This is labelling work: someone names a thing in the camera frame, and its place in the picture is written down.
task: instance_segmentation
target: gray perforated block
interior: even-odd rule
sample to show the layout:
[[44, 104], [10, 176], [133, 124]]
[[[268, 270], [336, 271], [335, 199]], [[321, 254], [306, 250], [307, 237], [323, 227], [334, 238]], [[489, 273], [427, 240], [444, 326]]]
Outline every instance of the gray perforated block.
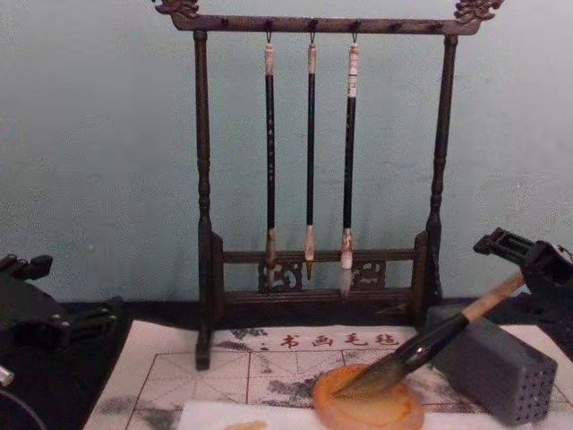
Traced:
[[[461, 309], [431, 308], [426, 328]], [[432, 365], [455, 390], [507, 426], [534, 423], [547, 416], [557, 363], [484, 318], [469, 325]]]

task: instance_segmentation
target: red chinese characters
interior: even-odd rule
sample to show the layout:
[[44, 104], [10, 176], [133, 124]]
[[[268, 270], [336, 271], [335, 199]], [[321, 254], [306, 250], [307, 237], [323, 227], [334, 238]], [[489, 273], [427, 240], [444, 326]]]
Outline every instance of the red chinese characters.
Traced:
[[331, 338], [327, 338], [326, 336], [318, 336], [316, 340], [312, 343], [314, 347], [319, 347], [320, 345], [328, 345], [329, 347], [332, 346], [333, 340]]
[[296, 334], [295, 336], [291, 336], [290, 334], [287, 335], [284, 339], [283, 339], [283, 343], [280, 344], [281, 347], [288, 347], [289, 349], [291, 349], [292, 347], [298, 347], [298, 342], [295, 340], [295, 338], [298, 338], [298, 335]]
[[368, 345], [368, 342], [362, 342], [362, 343], [359, 342], [360, 340], [358, 339], [358, 335], [356, 333], [350, 333], [348, 336], [346, 336], [345, 343], [351, 343], [352, 345], [355, 345], [357, 347], [365, 347], [366, 345]]
[[376, 343], [380, 343], [381, 345], [397, 345], [398, 342], [394, 340], [392, 336], [389, 334], [379, 334], [376, 336]]

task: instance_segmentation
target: wooden brush stand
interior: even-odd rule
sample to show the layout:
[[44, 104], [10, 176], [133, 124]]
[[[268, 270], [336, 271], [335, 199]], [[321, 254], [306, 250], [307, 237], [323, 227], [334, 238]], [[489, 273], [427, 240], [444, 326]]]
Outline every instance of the wooden brush stand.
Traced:
[[[427, 309], [441, 300], [440, 286], [440, 205], [444, 168], [448, 152], [454, 63], [459, 36], [475, 35], [483, 21], [493, 18], [503, 0], [460, 0], [452, 20], [350, 19], [321, 17], [225, 16], [199, 14], [198, 0], [161, 0], [159, 13], [170, 15], [180, 31], [192, 31], [195, 44], [195, 98], [197, 122], [197, 166], [199, 169], [199, 291], [201, 327], [196, 346], [196, 367], [208, 369], [212, 333], [225, 313], [226, 305], [339, 301], [339, 288], [304, 290], [304, 253], [278, 252], [277, 264], [282, 288], [265, 282], [265, 252], [226, 252], [223, 239], [210, 221], [210, 124], [207, 75], [207, 38], [211, 31], [308, 33], [408, 34], [444, 39], [440, 103], [433, 158], [430, 215], [415, 238], [413, 248], [355, 250], [353, 288], [347, 300], [379, 302], [391, 312], [402, 313], [413, 323], [424, 320]], [[339, 262], [340, 251], [315, 252], [314, 261]], [[412, 261], [409, 288], [387, 288], [386, 262]], [[225, 291], [226, 264], [256, 264], [260, 282], [257, 292]]]

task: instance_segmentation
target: wooden brush handle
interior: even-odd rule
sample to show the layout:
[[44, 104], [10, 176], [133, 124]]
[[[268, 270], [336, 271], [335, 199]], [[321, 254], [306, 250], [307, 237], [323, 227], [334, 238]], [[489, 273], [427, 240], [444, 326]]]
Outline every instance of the wooden brush handle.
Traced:
[[490, 291], [487, 295], [475, 300], [470, 306], [462, 311], [462, 314], [469, 322], [474, 322], [480, 316], [494, 308], [501, 301], [511, 296], [515, 291], [521, 288], [526, 282], [521, 272], [518, 272], [507, 278], [500, 285]]

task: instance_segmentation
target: calligraphy brush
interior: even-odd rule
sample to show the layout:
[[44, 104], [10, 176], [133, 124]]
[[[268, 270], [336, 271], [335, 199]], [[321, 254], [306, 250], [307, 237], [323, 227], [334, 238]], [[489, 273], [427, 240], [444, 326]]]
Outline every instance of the calligraphy brush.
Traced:
[[414, 336], [396, 351], [366, 367], [336, 391], [334, 396], [341, 399], [365, 400], [386, 391], [414, 370], [430, 362], [469, 323], [473, 323], [524, 284], [520, 272], [512, 275], [487, 295], [475, 300], [438, 327]]
[[308, 132], [307, 132], [307, 169], [306, 169], [306, 238], [304, 239], [304, 259], [306, 261], [306, 278], [311, 280], [314, 261], [313, 197], [314, 197], [314, 81], [316, 71], [316, 46], [311, 35], [308, 47]]
[[275, 233], [275, 108], [273, 64], [274, 51], [267, 33], [265, 47], [265, 94], [267, 101], [267, 287], [272, 288], [277, 260]]
[[348, 95], [346, 101], [346, 149], [344, 163], [343, 235], [340, 253], [342, 265], [341, 293], [347, 297], [352, 285], [352, 169], [355, 149], [356, 84], [358, 80], [358, 45], [350, 48], [348, 65]]

